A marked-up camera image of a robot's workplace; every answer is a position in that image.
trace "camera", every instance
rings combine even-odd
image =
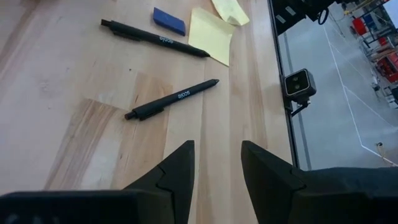
[[[310,96],[317,92],[312,74],[307,69],[301,69],[284,80],[284,96],[290,101],[301,105],[292,116],[302,111],[310,104]]]

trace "pen tip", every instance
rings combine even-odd
[[[205,52],[205,51],[203,51],[203,57],[210,57],[210,54]]]

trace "pen clip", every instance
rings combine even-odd
[[[164,108],[155,110],[154,112],[152,112],[152,113],[150,113],[150,114],[147,114],[147,115],[145,115],[145,116],[140,117],[139,120],[140,120],[140,121],[143,121],[143,120],[145,120],[145,119],[147,119],[147,118],[150,118],[151,116],[153,116],[153,115],[155,115],[155,114],[158,114],[158,113],[160,113],[160,112],[163,112],[163,111],[164,111]]]
[[[118,32],[118,31],[113,31],[113,35],[124,37],[124,38],[130,39],[130,40],[141,41],[140,38],[137,38],[137,37],[134,37],[134,36],[131,36],[128,34],[123,34],[122,32]]]

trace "wooden table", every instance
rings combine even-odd
[[[190,223],[256,223],[241,141],[291,162],[267,0],[240,5],[230,66],[115,37],[113,19],[180,42],[156,26],[158,7],[183,19],[210,0],[2,0],[0,194],[121,189],[188,139],[195,140]],[[217,86],[143,122],[133,107],[211,78]]]

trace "white floor line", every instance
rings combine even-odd
[[[369,81],[369,80],[367,80],[363,75],[362,75],[362,73],[361,72],[359,72],[358,71],[358,69],[356,69],[356,67],[333,45],[333,44],[330,44],[335,50],[337,50],[337,52],[339,52],[340,54],[341,54],[341,56],[344,58],[344,60],[346,60],[355,70],[356,70],[356,72],[358,72],[358,74],[365,80],[365,81]]]
[[[390,126],[392,126],[393,128],[396,128],[396,126],[392,125],[390,122],[386,121],[379,113],[377,113],[376,111],[374,111],[369,105],[367,105],[363,100],[360,99],[359,96],[357,96],[354,92],[352,92],[347,86],[343,85],[344,88],[346,88],[346,90],[349,91],[349,93],[351,93],[353,96],[355,96],[357,99],[360,100],[360,102],[362,102],[366,107],[368,107],[374,114],[376,114],[379,118],[381,118],[383,121],[385,121],[387,124],[389,124]]]
[[[333,29],[336,31],[336,33],[347,43],[345,37],[343,37],[343,36],[340,34],[340,32],[336,30],[335,26],[333,25],[333,22],[330,22],[329,19],[328,19],[327,21],[328,21],[329,25],[331,25],[331,26],[333,27]]]
[[[350,103],[349,103],[349,101],[348,101],[347,92],[346,92],[346,90],[345,90],[345,88],[344,88],[344,84],[343,84],[343,79],[341,78],[340,70],[338,69],[337,62],[336,62],[336,58],[335,58],[335,55],[334,55],[333,50],[332,50],[332,48],[331,48],[331,44],[330,44],[329,37],[328,37],[328,34],[327,34],[327,32],[326,32],[325,27],[323,27],[323,30],[325,31],[326,38],[328,39],[328,43],[329,43],[329,47],[330,47],[331,56],[333,57],[333,61],[334,61],[335,65],[336,65],[337,74],[338,74],[338,76],[339,76],[339,78],[340,78],[341,86],[343,87],[343,92],[344,92],[344,95],[345,95],[345,98],[346,98],[346,101],[347,101],[347,104],[348,104],[349,112],[351,113],[351,116],[352,116],[352,119],[353,119],[353,122],[354,122],[354,126],[355,126],[355,130],[356,130],[356,134],[358,135],[359,144],[360,144],[361,147],[364,148],[365,150],[367,150],[367,151],[373,153],[374,155],[379,156],[380,158],[383,159],[382,156],[380,156],[378,153],[376,153],[376,152],[370,150],[368,147],[364,146],[363,143],[362,143],[362,139],[361,139],[361,136],[359,135],[358,127],[357,127],[357,125],[356,125],[356,123],[355,123],[355,118],[354,118],[353,110],[351,109],[351,105],[350,105]],[[397,166],[397,164],[393,163],[393,162],[390,161],[389,159],[387,159],[387,158],[384,158],[384,159],[385,159],[387,162],[390,162],[391,164]]]

